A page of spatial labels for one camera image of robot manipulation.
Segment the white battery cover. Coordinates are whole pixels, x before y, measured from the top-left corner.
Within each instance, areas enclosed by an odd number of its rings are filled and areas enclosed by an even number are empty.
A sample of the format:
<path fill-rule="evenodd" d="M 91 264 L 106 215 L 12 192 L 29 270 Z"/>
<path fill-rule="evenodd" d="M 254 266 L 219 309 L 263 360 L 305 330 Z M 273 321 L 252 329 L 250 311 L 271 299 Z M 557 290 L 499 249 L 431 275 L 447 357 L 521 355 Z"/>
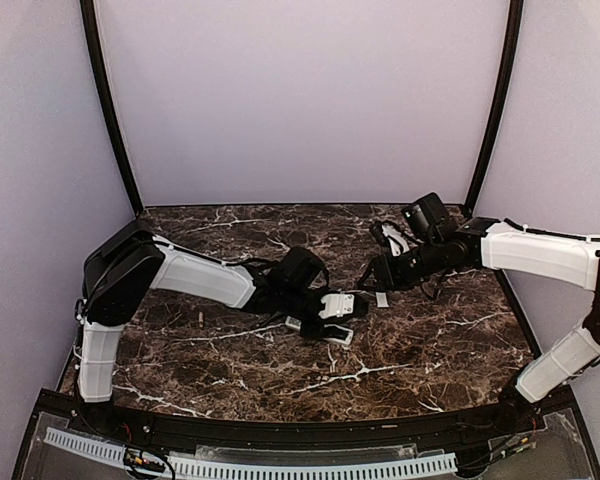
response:
<path fill-rule="evenodd" d="M 388 308 L 389 307 L 387 294 L 385 292 L 376 292 L 375 298 L 376 298 L 376 303 L 377 303 L 378 308 Z"/>

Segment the white remote control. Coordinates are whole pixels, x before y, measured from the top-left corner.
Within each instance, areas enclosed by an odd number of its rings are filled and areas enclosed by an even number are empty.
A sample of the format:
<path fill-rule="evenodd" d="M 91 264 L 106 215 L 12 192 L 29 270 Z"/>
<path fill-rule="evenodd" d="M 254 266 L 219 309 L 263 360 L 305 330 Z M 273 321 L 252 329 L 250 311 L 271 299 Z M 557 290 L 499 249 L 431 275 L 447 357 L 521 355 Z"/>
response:
<path fill-rule="evenodd" d="M 300 332 L 301 330 L 301 322 L 292 317 L 287 317 L 284 325 L 294 332 Z M 352 329 L 336 324 L 326 324 L 324 330 L 325 333 L 320 334 L 318 337 L 319 340 L 344 347 L 349 347 L 351 345 L 354 336 Z"/>

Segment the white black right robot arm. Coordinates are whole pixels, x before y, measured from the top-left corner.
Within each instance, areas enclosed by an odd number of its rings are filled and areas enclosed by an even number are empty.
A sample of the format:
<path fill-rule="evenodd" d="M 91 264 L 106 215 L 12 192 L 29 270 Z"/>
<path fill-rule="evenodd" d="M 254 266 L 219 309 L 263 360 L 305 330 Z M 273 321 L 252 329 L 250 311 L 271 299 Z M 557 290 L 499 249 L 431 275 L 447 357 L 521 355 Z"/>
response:
<path fill-rule="evenodd" d="M 387 250 L 370 260 L 358 286 L 371 292 L 421 287 L 436 274 L 487 269 L 510 283 L 541 355 L 525 366 L 490 413 L 501 434 L 514 432 L 529 405 L 600 363 L 600 235 L 532 228 L 508 218 L 458 223 L 431 192 L 406 205 L 409 229 L 373 226 Z"/>

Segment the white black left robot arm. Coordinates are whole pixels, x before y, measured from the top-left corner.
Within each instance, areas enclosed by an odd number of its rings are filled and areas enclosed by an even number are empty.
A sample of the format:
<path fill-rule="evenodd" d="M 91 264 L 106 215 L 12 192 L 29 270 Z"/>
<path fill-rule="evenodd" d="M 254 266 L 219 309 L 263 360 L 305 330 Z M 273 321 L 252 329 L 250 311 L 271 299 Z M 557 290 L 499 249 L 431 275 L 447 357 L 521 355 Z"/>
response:
<path fill-rule="evenodd" d="M 155 235 L 141 221 L 130 222 L 84 262 L 82 296 L 74 307 L 82 325 L 77 391 L 86 402 L 83 421 L 100 436 L 120 429 L 120 412 L 107 403 L 114 363 L 124 327 L 149 292 L 190 295 L 249 314 L 283 314 L 317 334 L 328 288 L 313 283 L 328 276 L 324 262 L 303 247 L 279 260 L 223 261 Z"/>

